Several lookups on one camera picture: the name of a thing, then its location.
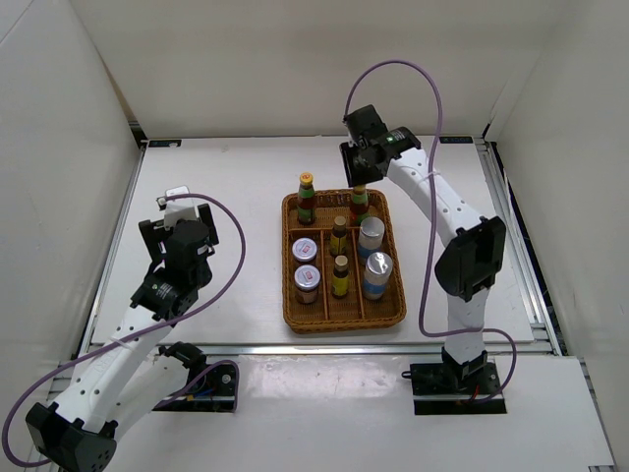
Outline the silver-top shaker bottle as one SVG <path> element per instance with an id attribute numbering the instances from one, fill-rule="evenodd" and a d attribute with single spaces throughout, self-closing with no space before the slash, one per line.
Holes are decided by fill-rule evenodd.
<path id="1" fill-rule="evenodd" d="M 384 252 L 374 252 L 367 258 L 362 288 L 369 300 L 379 300 L 394 269 L 392 258 Z"/>
<path id="2" fill-rule="evenodd" d="M 357 254 L 362 265 L 371 254 L 380 250 L 384 233 L 384 222 L 378 217 L 369 216 L 361 222 Z"/>

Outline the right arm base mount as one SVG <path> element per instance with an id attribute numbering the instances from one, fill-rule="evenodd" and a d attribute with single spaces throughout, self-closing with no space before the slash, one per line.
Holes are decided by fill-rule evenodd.
<path id="1" fill-rule="evenodd" d="M 507 413 L 496 365 L 489 362 L 459 382 L 444 363 L 411 364 L 401 373 L 411 383 L 416 416 L 502 415 Z"/>

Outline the green sauce bottle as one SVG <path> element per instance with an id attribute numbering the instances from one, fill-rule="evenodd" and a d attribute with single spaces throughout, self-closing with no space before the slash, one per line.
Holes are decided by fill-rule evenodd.
<path id="1" fill-rule="evenodd" d="M 315 222 L 315 188 L 314 176 L 310 172 L 300 175 L 300 186 L 297 195 L 298 220 L 305 225 Z"/>
<path id="2" fill-rule="evenodd" d="M 370 216 L 370 202 L 368 190 L 365 185 L 358 185 L 351 191 L 350 213 L 351 225 L 360 226 L 364 219 Z"/>

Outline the white-lid jar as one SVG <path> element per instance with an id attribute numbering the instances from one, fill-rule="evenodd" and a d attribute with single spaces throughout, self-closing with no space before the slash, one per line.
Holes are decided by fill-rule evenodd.
<path id="1" fill-rule="evenodd" d="M 317 243 L 309 237 L 296 239 L 291 247 L 291 268 L 296 269 L 303 265 L 314 265 L 318 253 Z"/>
<path id="2" fill-rule="evenodd" d="M 299 303 L 309 305 L 316 301 L 321 276 L 314 265 L 300 265 L 294 272 L 294 282 Z"/>

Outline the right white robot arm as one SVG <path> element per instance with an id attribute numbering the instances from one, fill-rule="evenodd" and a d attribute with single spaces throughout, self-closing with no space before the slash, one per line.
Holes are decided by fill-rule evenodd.
<path id="1" fill-rule="evenodd" d="M 452 392 L 472 386 L 486 366 L 486 301 L 502 269 L 506 226 L 468 206 L 434 168 L 428 151 L 406 127 L 389 129 L 372 105 L 344 116 L 350 140 L 340 147 L 348 183 L 389 179 L 429 220 L 444 250 L 429 262 L 428 280 L 447 295 L 441 380 Z"/>

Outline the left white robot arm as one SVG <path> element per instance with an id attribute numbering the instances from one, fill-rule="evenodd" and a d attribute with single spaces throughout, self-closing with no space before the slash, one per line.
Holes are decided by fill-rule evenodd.
<path id="1" fill-rule="evenodd" d="M 139 225 L 151 264 L 109 343 L 87 354 L 71 385 L 26 416 L 37 451 L 66 471 L 103 470 L 129 422 L 177 389 L 204 386 L 204 356 L 185 343 L 161 350 L 153 367 L 138 373 L 212 279 L 207 260 L 218 243 L 209 205 L 166 198 L 162 209 L 162 219 Z"/>

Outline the small yellow bottle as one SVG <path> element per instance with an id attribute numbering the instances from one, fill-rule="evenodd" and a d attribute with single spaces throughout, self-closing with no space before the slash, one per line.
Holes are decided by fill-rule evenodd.
<path id="1" fill-rule="evenodd" d="M 343 298 L 349 290 L 349 260 L 346 256 L 337 256 L 334 260 L 334 270 L 331 284 L 332 295 Z"/>
<path id="2" fill-rule="evenodd" d="M 333 257 L 346 254 L 347 241 L 347 219 L 338 215 L 334 218 L 332 232 L 330 235 L 330 254 Z"/>

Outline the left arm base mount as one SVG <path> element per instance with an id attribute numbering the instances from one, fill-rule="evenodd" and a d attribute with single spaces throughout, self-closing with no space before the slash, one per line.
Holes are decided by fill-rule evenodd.
<path id="1" fill-rule="evenodd" d="M 186 383 L 158 403 L 154 411 L 233 413 L 238 406 L 240 369 L 233 360 L 213 363 L 199 348 L 177 342 L 161 346 L 159 355 L 179 361 L 187 370 Z"/>

